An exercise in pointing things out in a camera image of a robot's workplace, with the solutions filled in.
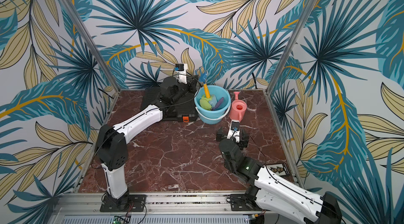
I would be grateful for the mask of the light blue toy trowel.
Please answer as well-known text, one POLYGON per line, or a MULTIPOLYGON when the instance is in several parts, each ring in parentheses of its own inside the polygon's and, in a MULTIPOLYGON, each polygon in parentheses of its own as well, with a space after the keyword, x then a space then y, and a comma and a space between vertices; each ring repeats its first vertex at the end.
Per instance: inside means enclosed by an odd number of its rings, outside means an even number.
POLYGON ((210 99, 209 99, 208 103, 210 104, 211 108, 212 108, 212 106, 215 106, 215 105, 216 105, 216 103, 217 103, 217 98, 215 97, 215 95, 211 95, 211 96, 210 96, 210 99))

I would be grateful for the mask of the blue toy fork yellow handle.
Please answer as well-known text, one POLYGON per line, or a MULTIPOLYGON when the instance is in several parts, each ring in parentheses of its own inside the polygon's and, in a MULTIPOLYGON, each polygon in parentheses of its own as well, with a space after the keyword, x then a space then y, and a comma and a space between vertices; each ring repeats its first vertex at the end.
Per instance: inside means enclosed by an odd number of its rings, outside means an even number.
POLYGON ((199 82, 201 85, 203 85, 204 91, 205 91, 205 97, 206 98, 211 98, 210 92, 208 90, 207 84, 206 84, 206 79, 207 79, 207 73, 202 73, 199 82))

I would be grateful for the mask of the light blue plastic bucket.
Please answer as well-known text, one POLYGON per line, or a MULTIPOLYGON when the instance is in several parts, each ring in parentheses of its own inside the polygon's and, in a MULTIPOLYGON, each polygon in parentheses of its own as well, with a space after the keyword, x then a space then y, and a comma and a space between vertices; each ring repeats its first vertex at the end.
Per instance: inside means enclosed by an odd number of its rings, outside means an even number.
POLYGON ((194 97, 194 103, 201 121, 214 125, 229 113, 231 98, 226 89, 204 84, 194 97))

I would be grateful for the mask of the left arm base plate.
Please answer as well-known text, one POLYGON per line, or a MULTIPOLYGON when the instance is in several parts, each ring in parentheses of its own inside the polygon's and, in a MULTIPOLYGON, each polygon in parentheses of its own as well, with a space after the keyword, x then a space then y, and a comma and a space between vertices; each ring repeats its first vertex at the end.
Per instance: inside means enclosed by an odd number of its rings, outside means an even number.
POLYGON ((106 193, 102 198, 100 212, 143 212, 146 198, 146 195, 126 194, 115 199, 106 193))

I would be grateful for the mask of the green toy shovel wooden handle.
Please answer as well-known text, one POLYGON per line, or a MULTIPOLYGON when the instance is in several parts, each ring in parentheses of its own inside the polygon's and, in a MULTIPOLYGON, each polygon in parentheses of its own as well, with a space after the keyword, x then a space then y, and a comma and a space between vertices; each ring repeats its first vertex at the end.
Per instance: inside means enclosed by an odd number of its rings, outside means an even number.
POLYGON ((211 104, 210 104, 209 101, 206 100, 206 99, 201 98, 201 99, 199 100, 199 104, 200 104, 200 106, 201 106, 203 109, 205 109, 205 110, 211 110, 211 109, 212 109, 211 104))

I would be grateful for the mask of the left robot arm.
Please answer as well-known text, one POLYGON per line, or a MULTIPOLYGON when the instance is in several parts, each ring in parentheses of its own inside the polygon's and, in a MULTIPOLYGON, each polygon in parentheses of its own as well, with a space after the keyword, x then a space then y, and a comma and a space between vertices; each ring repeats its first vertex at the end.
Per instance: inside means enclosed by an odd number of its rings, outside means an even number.
POLYGON ((167 77, 159 87, 155 99, 138 114, 114 126, 100 128, 94 155, 104 171, 107 189, 105 203, 112 203, 120 211, 133 205, 125 181, 124 166, 128 159, 128 143, 149 126, 163 120, 188 123, 198 118, 194 96, 198 92, 199 77, 178 73, 167 77))

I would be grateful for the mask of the purple toy shovel pink handle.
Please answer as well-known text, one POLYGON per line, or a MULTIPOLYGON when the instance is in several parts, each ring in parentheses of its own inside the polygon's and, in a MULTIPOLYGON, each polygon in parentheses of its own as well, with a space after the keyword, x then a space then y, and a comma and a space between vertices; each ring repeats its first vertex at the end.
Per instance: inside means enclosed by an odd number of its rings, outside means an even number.
POLYGON ((212 106, 211 110, 215 111, 218 110, 220 108, 220 106, 222 105, 222 103, 224 102, 224 97, 222 97, 221 99, 219 99, 216 103, 215 106, 212 106))

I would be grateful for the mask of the pink toy watering can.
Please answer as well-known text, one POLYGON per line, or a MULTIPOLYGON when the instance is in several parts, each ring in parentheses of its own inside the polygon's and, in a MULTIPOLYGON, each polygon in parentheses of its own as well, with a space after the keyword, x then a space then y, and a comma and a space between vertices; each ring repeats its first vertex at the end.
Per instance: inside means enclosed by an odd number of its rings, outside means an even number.
POLYGON ((243 117, 245 115, 245 112, 247 110, 247 104, 239 99, 239 94, 240 91, 235 91, 235 99, 231 103, 230 111, 229 111, 229 117, 231 120, 236 120, 238 122, 241 122, 243 120, 243 117))

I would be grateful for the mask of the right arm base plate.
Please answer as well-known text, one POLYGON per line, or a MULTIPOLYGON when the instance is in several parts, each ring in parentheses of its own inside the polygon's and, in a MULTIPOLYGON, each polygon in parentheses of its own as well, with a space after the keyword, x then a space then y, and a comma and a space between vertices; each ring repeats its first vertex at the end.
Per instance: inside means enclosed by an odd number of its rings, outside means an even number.
POLYGON ((231 206, 231 211, 262 211, 262 209, 245 194, 230 194, 226 201, 231 206))

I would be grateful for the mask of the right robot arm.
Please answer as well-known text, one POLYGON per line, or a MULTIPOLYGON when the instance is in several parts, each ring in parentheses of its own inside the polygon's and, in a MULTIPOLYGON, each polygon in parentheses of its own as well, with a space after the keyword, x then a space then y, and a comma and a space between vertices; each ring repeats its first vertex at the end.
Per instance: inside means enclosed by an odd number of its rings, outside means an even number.
POLYGON ((251 210, 269 210, 299 224, 341 224, 344 222, 337 199, 319 195, 278 176, 259 161, 244 156, 235 133, 216 133, 225 168, 249 186, 240 201, 251 210))

